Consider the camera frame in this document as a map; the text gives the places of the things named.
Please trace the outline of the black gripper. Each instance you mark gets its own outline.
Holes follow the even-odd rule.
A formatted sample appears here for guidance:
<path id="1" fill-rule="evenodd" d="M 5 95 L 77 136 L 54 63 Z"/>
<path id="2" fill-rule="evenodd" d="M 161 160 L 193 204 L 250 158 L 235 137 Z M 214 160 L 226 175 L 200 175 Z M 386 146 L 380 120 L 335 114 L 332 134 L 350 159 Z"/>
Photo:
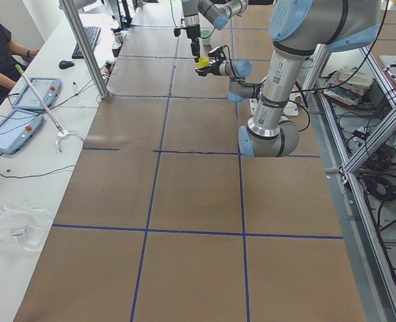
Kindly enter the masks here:
<path id="1" fill-rule="evenodd" d="M 225 60 L 218 60 L 216 58 L 209 58 L 208 64 L 210 64 L 208 68 L 196 68 L 195 72 L 199 76 L 207 76 L 208 74 L 225 74 Z"/>
<path id="2" fill-rule="evenodd" d="M 198 62 L 201 57 L 201 48 L 200 48 L 200 26 L 199 25 L 190 25 L 186 26 L 187 38 L 191 41 L 191 52 L 194 57 L 194 61 Z"/>

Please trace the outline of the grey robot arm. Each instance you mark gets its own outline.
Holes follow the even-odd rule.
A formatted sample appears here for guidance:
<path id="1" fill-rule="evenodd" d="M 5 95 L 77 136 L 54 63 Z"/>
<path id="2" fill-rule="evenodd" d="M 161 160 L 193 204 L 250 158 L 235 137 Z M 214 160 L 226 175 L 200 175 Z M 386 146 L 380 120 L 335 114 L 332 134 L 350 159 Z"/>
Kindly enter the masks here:
<path id="1" fill-rule="evenodd" d="M 238 132 L 243 156 L 279 157 L 295 150 L 299 130 L 283 110 L 304 60 L 319 44 L 330 52 L 371 44 L 377 38 L 380 10 L 380 1 L 275 1 L 268 73 L 254 116 Z"/>
<path id="2" fill-rule="evenodd" d="M 191 51 L 195 62 L 199 61 L 201 26 L 199 23 L 199 14 L 201 14 L 215 29 L 222 30 L 228 20 L 233 16 L 243 13 L 248 1 L 228 1 L 227 3 L 217 6 L 208 0 L 184 0 L 181 1 L 183 10 L 183 29 L 186 30 L 187 38 L 191 41 Z"/>

